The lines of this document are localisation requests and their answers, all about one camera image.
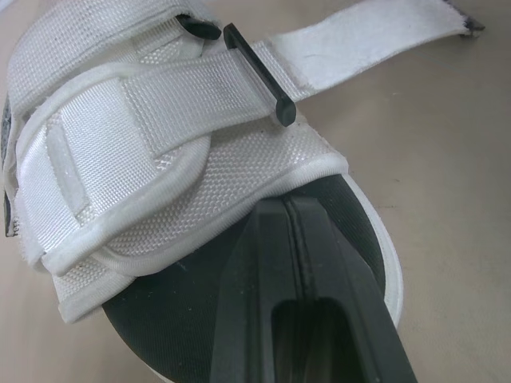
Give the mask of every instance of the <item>black plastic clip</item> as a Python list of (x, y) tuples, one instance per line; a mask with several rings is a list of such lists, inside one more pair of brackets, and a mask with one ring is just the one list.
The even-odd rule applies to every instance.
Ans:
[(296, 105), (293, 100), (283, 91), (277, 80), (271, 75), (263, 62), (257, 57), (256, 52), (234, 26), (229, 24), (224, 28), (224, 40), (228, 49), (237, 48), (255, 70), (263, 83), (277, 99), (275, 112), (277, 119), (283, 126), (291, 125), (296, 119)]
[(199, 20), (187, 14), (178, 14), (176, 19), (183, 28), (198, 38), (218, 40), (222, 35), (221, 29), (212, 22)]

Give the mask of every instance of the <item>white velcro strap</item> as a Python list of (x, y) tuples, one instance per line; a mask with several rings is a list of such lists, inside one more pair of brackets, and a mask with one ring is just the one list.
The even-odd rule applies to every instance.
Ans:
[[(66, 321), (100, 305), (133, 276), (189, 254), (259, 199), (347, 174), (346, 160), (300, 115), (287, 128), (268, 117), (275, 99), (237, 49), (202, 52), (202, 41), (179, 26), (158, 29), (176, 12), (202, 9), (189, 1), (87, 0), (90, 7), (73, 6), (83, 11), (76, 13), (80, 28), (61, 21), (65, 34), (78, 36), (76, 49), (67, 46), (74, 41), (69, 37), (65, 52), (51, 53), (62, 59), (44, 56), (51, 68), (24, 63), (27, 82), (10, 73), (18, 122), (19, 111), (31, 112), (48, 96), (24, 126), (15, 125), (22, 130), (14, 134), (15, 150), (8, 148), (17, 161), (10, 185), (18, 185), (20, 230), (30, 235), (23, 241), (27, 260), (34, 266), (42, 260), (53, 274)], [(121, 3), (129, 16), (120, 16)], [(113, 15), (89, 38), (87, 25), (101, 18), (101, 4)], [(158, 7), (164, 14), (156, 14)], [(35, 29), (58, 29), (60, 19), (51, 15)], [(405, 49), (463, 34), (464, 23), (442, 0), (366, 0), (252, 48), (299, 101)], [(141, 25), (151, 25), (152, 33), (141, 34)], [(126, 38), (137, 54), (101, 56)], [(20, 47), (31, 51), (30, 44), (37, 50), (45, 43), (30, 32)], [(22, 56), (14, 62), (24, 62)], [(398, 264), (385, 227), (365, 204), (382, 253)], [(396, 278), (390, 290), (401, 294)], [(398, 315), (401, 301), (387, 304)]]
[(9, 63), (9, 98), (14, 115), (39, 104), (48, 92), (87, 61), (178, 14), (212, 19), (190, 0), (62, 1), (25, 33)]
[[(463, 24), (464, 18), (441, 0), (369, 0), (310, 29), (257, 43), (254, 50), (288, 95), (299, 101), (411, 46), (462, 33)], [(107, 64), (69, 81), (30, 118), (17, 146), (20, 187), (30, 213), (30, 201), (35, 208), (42, 194), (41, 185), (36, 188), (27, 175), (35, 164), (45, 163), (30, 153), (47, 146), (36, 137), (42, 131), (48, 136), (48, 121), (59, 119), (90, 200), (90, 206), (82, 208), (93, 211), (94, 219), (80, 224), (76, 217), (81, 212), (69, 208), (76, 201), (64, 197), (73, 193), (53, 195), (54, 202), (47, 206), (65, 207), (65, 216), (54, 220), (60, 230), (51, 240), (45, 227), (53, 219), (46, 219), (46, 226), (37, 225), (45, 267), (63, 275), (122, 231), (171, 203), (197, 181), (208, 158), (208, 141), (195, 139), (268, 116), (274, 105), (237, 49), (155, 69)], [(187, 149), (176, 166), (159, 174), (155, 161), (182, 144)], [(50, 161), (46, 162), (48, 172)], [(73, 174), (64, 173), (68, 178)], [(53, 182), (55, 191), (65, 183)]]

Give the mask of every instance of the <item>woven fabric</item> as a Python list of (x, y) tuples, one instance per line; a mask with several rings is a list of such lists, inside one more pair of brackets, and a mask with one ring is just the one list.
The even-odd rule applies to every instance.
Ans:
[(9, 95), (17, 115), (33, 108), (74, 70), (99, 53), (177, 14), (212, 19), (188, 0), (65, 0), (23, 36), (9, 63)]
[(114, 239), (108, 248), (127, 257), (170, 248), (182, 235), (240, 203), (261, 185), (331, 152), (330, 145), (302, 123), (282, 128), (264, 119), (219, 131), (213, 135), (200, 182), (162, 212)]
[[(193, 10), (208, 14), (184, 0), (59, 3), (29, 30), (10, 62), (13, 126), (23, 129), (9, 141), (16, 151), (7, 149), (18, 161), (17, 180), (8, 161), (8, 192), (19, 183), (26, 233), (39, 246), (30, 258), (40, 257), (55, 276), (66, 321), (133, 276), (194, 251), (257, 200), (347, 174), (345, 159), (302, 117), (287, 128), (276, 124), (275, 99), (239, 51), (203, 54), (200, 39), (169, 21)], [(397, 25), (388, 28), (384, 10)], [(297, 101), (404, 49), (462, 33), (463, 22), (441, 0), (367, 0), (253, 47)], [(346, 38), (332, 37), (338, 34)], [(35, 65), (31, 55), (41, 49)], [(50, 134), (48, 145), (52, 126), (63, 134)], [(59, 142), (68, 146), (55, 153)], [(351, 188), (392, 259), (387, 303), (398, 313), (395, 250), (363, 193)], [(86, 198), (75, 190), (85, 190)]]

